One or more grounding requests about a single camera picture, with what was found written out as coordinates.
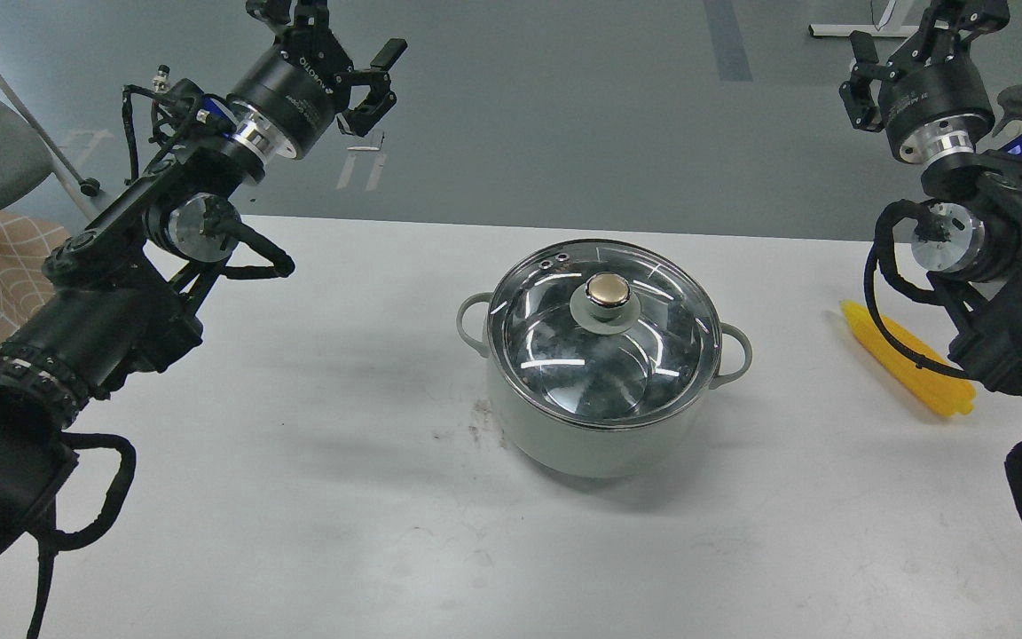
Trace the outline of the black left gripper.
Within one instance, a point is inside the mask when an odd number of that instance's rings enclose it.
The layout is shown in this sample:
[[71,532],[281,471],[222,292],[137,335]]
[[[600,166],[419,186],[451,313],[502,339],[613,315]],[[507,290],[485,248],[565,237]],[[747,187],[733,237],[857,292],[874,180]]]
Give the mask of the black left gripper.
[[273,33],[271,48],[236,83],[227,106],[231,139],[267,162],[300,159],[332,124],[364,138],[393,108],[393,69],[408,41],[389,39],[356,69],[330,28],[325,1],[248,1],[248,16]]

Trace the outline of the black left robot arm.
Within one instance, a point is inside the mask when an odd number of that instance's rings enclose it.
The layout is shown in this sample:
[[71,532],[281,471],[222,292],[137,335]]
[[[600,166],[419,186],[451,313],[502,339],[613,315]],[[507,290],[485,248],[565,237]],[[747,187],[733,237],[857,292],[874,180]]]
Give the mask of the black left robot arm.
[[117,433],[73,432],[91,400],[137,372],[166,371],[202,341],[198,310],[217,280],[287,278],[295,260],[243,222],[231,197],[275,156],[299,161],[325,130],[364,138],[397,103],[390,39],[357,69],[325,1],[248,1],[271,29],[227,96],[160,66],[122,89],[130,150],[124,193],[42,264],[53,295],[0,343],[0,555],[37,545],[40,635],[57,555],[117,522],[137,449]]

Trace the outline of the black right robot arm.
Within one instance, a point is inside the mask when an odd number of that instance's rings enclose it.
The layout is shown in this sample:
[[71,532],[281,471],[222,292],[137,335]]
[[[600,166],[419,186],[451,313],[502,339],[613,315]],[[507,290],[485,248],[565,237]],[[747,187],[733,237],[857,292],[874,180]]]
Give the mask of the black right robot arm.
[[[1022,398],[1022,84],[994,116],[971,44],[1010,21],[1006,1],[932,1],[886,60],[853,28],[839,96],[849,125],[883,132],[892,156],[922,169],[926,200],[877,216],[863,295],[884,343],[947,379]],[[875,276],[912,302],[945,309],[949,363],[896,338],[877,309]]]

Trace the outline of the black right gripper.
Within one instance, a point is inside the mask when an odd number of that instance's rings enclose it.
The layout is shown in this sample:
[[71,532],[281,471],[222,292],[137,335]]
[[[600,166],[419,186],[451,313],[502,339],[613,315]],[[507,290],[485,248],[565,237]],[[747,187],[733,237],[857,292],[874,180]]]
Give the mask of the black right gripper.
[[973,153],[996,117],[970,58],[971,43],[1009,21],[1006,1],[932,1],[885,62],[871,33],[852,31],[854,61],[839,86],[849,124],[883,132],[898,162]]

